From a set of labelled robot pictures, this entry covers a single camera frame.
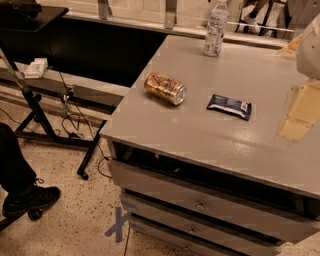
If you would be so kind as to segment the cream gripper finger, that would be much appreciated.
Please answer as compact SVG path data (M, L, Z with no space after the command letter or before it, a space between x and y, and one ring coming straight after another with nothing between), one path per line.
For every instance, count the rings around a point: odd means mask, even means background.
M320 80L309 79L297 91L279 135L290 141L300 140L320 120Z

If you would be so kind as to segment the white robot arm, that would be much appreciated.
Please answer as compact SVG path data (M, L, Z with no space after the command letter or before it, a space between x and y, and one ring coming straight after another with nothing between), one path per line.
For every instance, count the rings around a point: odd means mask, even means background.
M297 52L296 66L308 81L298 89L279 135L297 141L320 120L320 14L286 49Z

